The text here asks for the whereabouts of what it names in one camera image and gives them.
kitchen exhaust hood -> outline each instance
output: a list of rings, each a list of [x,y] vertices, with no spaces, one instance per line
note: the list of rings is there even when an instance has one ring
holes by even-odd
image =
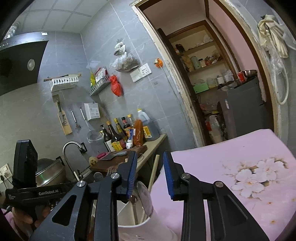
[[[48,40],[46,33],[34,32],[15,35],[0,43],[0,96],[37,83]]]

pink mattress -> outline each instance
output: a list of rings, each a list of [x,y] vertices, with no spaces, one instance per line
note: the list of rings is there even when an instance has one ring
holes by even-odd
[[[185,172],[199,180],[224,182],[270,241],[279,236],[295,213],[296,160],[271,130],[258,130],[211,146],[175,151],[172,156]],[[151,197],[155,211],[180,238],[183,202],[170,199],[164,169],[152,187]],[[210,240],[205,207],[207,240]]]

glass bottle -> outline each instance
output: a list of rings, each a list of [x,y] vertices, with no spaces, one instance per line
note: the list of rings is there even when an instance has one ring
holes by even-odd
[[[118,130],[118,134],[122,137],[122,139],[126,142],[128,140],[128,137],[125,133],[125,131],[122,129],[121,125],[119,124],[119,121],[117,118],[114,118],[114,122],[116,125],[116,128]]]
[[[133,124],[135,123],[135,120],[133,119],[131,114],[128,114],[127,117],[128,117],[129,124],[131,125],[131,128],[133,128]]]
[[[126,121],[125,117],[122,117],[122,122],[123,122],[123,129],[126,132],[126,135],[128,136],[128,138],[130,137],[130,132],[129,129],[131,129],[131,125]]]
[[[112,136],[110,133],[107,132],[107,130],[104,128],[104,125],[100,125],[103,129],[103,134],[104,134],[104,144],[105,147],[109,152],[115,151],[114,147],[112,146]]]
[[[112,138],[111,138],[111,142],[112,142],[112,146],[114,147],[114,149],[117,150],[122,150],[126,148],[126,143],[124,142],[124,140],[120,137],[120,135],[117,134],[117,132],[114,130],[112,124],[110,121],[107,121],[107,125],[109,127],[109,130],[112,134]]]

stainless steel faucet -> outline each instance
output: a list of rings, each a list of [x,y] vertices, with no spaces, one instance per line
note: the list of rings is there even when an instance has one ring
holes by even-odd
[[[75,144],[76,146],[78,146],[78,150],[80,151],[81,154],[87,152],[87,149],[86,149],[86,147],[85,147],[85,145],[84,145],[83,142],[82,142],[81,144],[79,144],[79,143],[76,142],[76,141],[69,141],[69,142],[67,142],[67,143],[64,145],[64,147],[63,147],[63,156],[64,156],[64,159],[65,159],[65,161],[66,161],[68,167],[70,168],[70,170],[71,170],[71,172],[72,172],[74,178],[76,179],[76,176],[75,176],[74,170],[72,169],[72,167],[71,167],[71,165],[70,165],[70,163],[69,163],[69,160],[68,160],[68,158],[67,158],[67,156],[66,156],[66,147],[67,147],[68,145],[70,145],[70,144]],[[79,176],[78,176],[79,179],[82,179],[82,178],[83,178],[83,176],[80,175],[80,172],[79,172],[79,171],[78,171],[78,175],[79,175]]]

flower pattern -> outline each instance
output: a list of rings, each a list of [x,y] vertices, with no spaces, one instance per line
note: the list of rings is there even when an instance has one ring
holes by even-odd
[[[252,167],[246,163],[240,163],[238,166],[223,165],[223,168],[225,175],[235,178],[236,183],[231,189],[240,191],[240,195],[245,198],[259,198],[265,187],[272,181],[281,183],[285,175],[284,169],[288,169],[286,162],[276,158],[260,160]]]
[[[265,182],[267,177],[265,173],[253,174],[250,169],[243,169],[235,176],[235,179],[238,182],[231,187],[232,190],[239,190],[242,197],[249,198],[253,192],[259,193],[264,190],[261,182]]]
[[[275,158],[269,158],[266,161],[259,161],[254,173],[265,173],[268,181],[276,180],[276,173],[284,169],[284,164],[281,161],[276,161]]]

